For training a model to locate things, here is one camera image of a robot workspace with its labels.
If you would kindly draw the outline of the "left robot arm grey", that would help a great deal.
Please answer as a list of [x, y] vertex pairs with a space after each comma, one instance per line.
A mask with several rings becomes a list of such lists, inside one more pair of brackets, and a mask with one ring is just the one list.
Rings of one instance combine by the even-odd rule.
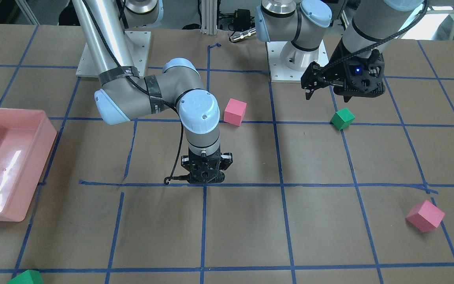
[[333, 87], [348, 102], [353, 97], [375, 98], [385, 92], [383, 75], [386, 45], [426, 14], [426, 0], [363, 0], [330, 56], [321, 66], [302, 56], [317, 56], [326, 29], [333, 20], [329, 5], [321, 0], [262, 0], [256, 8], [255, 29], [260, 41], [285, 42], [282, 60], [301, 71], [306, 99], [321, 88]]

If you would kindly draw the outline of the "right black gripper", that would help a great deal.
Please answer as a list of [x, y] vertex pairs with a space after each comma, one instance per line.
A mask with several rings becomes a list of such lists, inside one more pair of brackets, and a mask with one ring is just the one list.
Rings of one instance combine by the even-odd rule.
[[209, 156], [198, 156], [190, 151], [188, 156], [181, 157], [181, 166], [189, 172], [181, 176], [181, 179], [193, 185], [223, 182], [225, 173], [222, 171], [228, 169], [232, 163], [231, 152], [216, 151]]

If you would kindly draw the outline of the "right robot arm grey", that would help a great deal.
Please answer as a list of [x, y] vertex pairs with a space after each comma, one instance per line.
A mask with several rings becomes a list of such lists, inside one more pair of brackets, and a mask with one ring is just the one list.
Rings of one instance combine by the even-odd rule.
[[87, 40], [101, 89], [94, 100], [110, 125], [172, 109], [181, 121], [181, 137], [188, 155], [176, 161], [188, 171], [169, 176], [190, 184], [223, 182], [233, 162], [220, 150], [220, 109], [216, 97], [204, 89], [193, 64], [184, 58], [167, 62], [160, 75], [144, 76], [136, 67], [137, 47], [124, 28], [157, 23], [163, 14], [160, 0], [74, 0], [74, 10]]

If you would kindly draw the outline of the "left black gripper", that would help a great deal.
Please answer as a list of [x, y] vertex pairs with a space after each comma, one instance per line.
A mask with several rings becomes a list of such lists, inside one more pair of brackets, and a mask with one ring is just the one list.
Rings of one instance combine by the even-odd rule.
[[[333, 67], [331, 63], [320, 66], [312, 61], [301, 76], [301, 88], [305, 90], [305, 99], [310, 100], [315, 90], [338, 81], [333, 91], [344, 97], [344, 103], [348, 103], [352, 97], [374, 98], [385, 92], [382, 79], [384, 68], [383, 54], [377, 47], [368, 51], [367, 55], [351, 56]], [[330, 79], [324, 77], [324, 72], [328, 70]]]

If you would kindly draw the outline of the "green cube near left arm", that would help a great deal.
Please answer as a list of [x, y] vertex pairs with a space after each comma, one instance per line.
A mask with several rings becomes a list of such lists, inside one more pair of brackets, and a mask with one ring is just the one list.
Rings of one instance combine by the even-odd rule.
[[330, 123], [333, 124], [337, 130], [341, 131], [344, 128], [349, 127], [354, 120], [355, 115], [353, 115], [348, 108], [343, 108], [334, 113], [333, 117], [330, 119]]

